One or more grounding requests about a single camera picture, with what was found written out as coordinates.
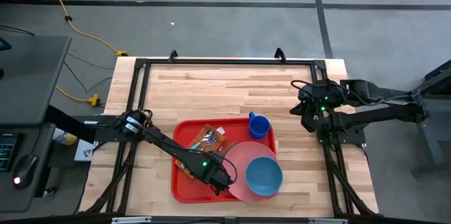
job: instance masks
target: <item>pink plate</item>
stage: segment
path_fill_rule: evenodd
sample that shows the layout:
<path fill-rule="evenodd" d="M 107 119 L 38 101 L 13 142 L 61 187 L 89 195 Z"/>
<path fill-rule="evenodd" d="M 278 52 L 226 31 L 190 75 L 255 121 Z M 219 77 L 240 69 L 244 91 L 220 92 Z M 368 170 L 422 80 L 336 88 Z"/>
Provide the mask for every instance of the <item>pink plate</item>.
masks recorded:
<path fill-rule="evenodd" d="M 225 155 L 225 157 L 235 165 L 238 174 L 238 179 L 230 186 L 228 191 L 241 201 L 261 201 L 263 199 L 270 199 L 274 196 L 259 196 L 253 193 L 247 186 L 246 168 L 250 161 L 260 156 L 267 156 L 277 160 L 276 155 L 267 146 L 258 142 L 239 143 Z M 233 167 L 227 161 L 224 161 L 223 165 L 232 180 L 234 180 L 235 170 Z"/>

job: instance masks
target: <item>blue cup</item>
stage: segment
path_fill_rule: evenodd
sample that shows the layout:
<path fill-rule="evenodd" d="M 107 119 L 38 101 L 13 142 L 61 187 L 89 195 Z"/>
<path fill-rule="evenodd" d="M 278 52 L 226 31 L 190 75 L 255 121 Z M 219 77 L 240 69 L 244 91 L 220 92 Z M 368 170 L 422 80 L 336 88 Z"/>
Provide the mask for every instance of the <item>blue cup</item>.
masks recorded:
<path fill-rule="evenodd" d="M 255 139 L 265 137 L 269 132 L 271 124 L 269 120 L 263 116 L 256 116 L 254 112 L 249 113 L 249 133 Z"/>
<path fill-rule="evenodd" d="M 282 168 L 276 160 L 260 156 L 252 160 L 246 168 L 246 183 L 253 193 L 271 196 L 282 186 Z"/>

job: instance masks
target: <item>computer mouse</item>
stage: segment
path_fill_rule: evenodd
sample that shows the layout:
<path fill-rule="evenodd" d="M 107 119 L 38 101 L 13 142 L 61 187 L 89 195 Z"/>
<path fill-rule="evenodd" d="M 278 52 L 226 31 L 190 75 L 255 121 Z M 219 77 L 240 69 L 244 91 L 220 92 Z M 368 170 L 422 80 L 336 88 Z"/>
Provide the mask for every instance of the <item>computer mouse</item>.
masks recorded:
<path fill-rule="evenodd" d="M 25 189 L 33 181 L 37 156 L 22 156 L 13 169 L 13 185 L 16 189 Z"/>

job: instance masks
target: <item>gray floor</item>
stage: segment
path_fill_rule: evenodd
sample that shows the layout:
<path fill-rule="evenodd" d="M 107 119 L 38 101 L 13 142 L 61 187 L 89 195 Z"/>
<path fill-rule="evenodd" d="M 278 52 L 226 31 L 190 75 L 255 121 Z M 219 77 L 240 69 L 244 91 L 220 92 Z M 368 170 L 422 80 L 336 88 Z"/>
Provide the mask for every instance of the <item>gray floor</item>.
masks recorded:
<path fill-rule="evenodd" d="M 314 0 L 133 0 L 296 2 Z M 451 0 L 323 0 L 346 4 L 451 4 Z M 74 23 L 132 56 L 270 57 L 282 47 L 288 57 L 324 58 L 316 9 L 68 6 Z M 411 89 L 430 70 L 451 59 L 451 11 L 325 10 L 333 57 L 343 58 L 350 78 Z M 38 35 L 70 35 L 70 53 L 112 67 L 116 56 L 103 44 L 80 36 L 63 20 L 59 6 L 0 5 L 0 24 Z M 66 62 L 91 87 L 111 76 L 71 57 Z M 108 95 L 109 82 L 90 94 L 63 69 L 58 84 L 73 95 Z M 55 92 L 52 104 L 71 115 L 101 113 Z M 369 165 L 380 212 L 390 217 L 451 222 L 449 176 L 414 179 L 410 170 L 428 163 L 414 125 L 372 124 L 365 129 Z M 72 213 L 82 193 L 86 168 L 61 170 L 60 192 L 48 204 L 36 202 L 20 215 Z M 0 219 L 19 215 L 2 215 Z"/>

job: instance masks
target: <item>red tray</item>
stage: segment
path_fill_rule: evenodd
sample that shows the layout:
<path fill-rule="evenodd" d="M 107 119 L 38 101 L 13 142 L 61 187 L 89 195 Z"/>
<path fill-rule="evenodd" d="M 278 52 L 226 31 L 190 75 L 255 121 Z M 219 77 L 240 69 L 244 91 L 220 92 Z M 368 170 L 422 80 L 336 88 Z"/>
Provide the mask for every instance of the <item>red tray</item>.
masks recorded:
<path fill-rule="evenodd" d="M 191 143 L 197 133 L 208 123 L 215 129 L 222 127 L 225 130 L 226 141 L 223 147 L 227 147 L 231 142 L 260 142 L 269 147 L 276 153 L 276 143 L 274 142 L 273 128 L 269 130 L 267 136 L 263 139 L 253 139 L 249 134 L 248 118 L 226 118 L 211 120 L 187 120 L 177 125 L 174 130 L 174 140 L 184 147 Z M 182 203 L 206 203 L 206 202 L 224 202 L 238 201 L 229 191 L 223 191 L 216 196 L 209 185 L 190 178 L 175 165 L 175 159 L 172 160 L 172 195 Z"/>

